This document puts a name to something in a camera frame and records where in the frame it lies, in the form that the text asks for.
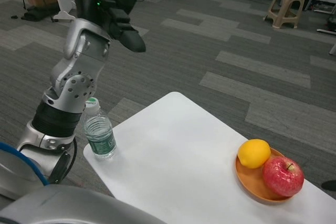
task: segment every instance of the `floor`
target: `floor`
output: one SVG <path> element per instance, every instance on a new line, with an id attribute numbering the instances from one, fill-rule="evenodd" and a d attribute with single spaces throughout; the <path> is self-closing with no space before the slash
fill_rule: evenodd
<path id="1" fill-rule="evenodd" d="M 271 0 L 145 0 L 131 13 L 147 52 L 113 42 L 96 97 L 118 125 L 178 91 L 247 138 L 267 140 L 320 187 L 336 179 L 336 38 L 327 16 L 305 12 L 298 29 L 264 22 Z M 16 145 L 62 58 L 69 23 L 10 19 L 21 0 L 0 0 L 0 141 Z M 66 184 L 109 194 L 82 155 Z M 336 193 L 328 192 L 336 199 Z"/>

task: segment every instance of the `beige plastic stool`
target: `beige plastic stool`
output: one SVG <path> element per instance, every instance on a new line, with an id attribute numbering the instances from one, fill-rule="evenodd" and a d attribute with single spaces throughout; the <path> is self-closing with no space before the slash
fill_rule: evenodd
<path id="1" fill-rule="evenodd" d="M 280 9 L 274 9 L 275 3 L 277 0 L 273 0 L 271 6 L 268 9 L 267 16 L 264 18 L 271 18 L 273 19 L 274 28 L 280 28 L 283 23 L 294 23 L 294 28 L 298 28 L 298 22 L 302 13 L 303 5 L 305 0 L 282 0 L 282 6 Z M 292 4 L 298 1 L 300 2 L 300 7 L 298 12 L 295 14 L 291 12 Z"/>

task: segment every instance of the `water bottle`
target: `water bottle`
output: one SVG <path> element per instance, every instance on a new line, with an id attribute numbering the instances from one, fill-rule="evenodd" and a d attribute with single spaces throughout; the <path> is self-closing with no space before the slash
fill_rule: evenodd
<path id="1" fill-rule="evenodd" d="M 109 158 L 117 146 L 112 124 L 107 115 L 100 109 L 97 98 L 86 101 L 84 110 L 84 132 L 93 153 L 98 158 Z"/>

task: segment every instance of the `apple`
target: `apple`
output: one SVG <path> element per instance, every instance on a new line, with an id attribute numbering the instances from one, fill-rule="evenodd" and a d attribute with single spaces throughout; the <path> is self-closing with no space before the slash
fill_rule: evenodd
<path id="1" fill-rule="evenodd" d="M 287 157 L 269 158 L 262 171 L 265 185 L 276 194 L 291 197 L 302 188 L 303 171 L 296 162 Z"/>

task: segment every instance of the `yellow lemon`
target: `yellow lemon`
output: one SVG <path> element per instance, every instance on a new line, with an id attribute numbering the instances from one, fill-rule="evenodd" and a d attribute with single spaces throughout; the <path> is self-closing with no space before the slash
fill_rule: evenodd
<path id="1" fill-rule="evenodd" d="M 261 139 L 246 141 L 238 150 L 240 163 L 248 168 L 261 167 L 270 155 L 271 149 L 268 143 Z"/>

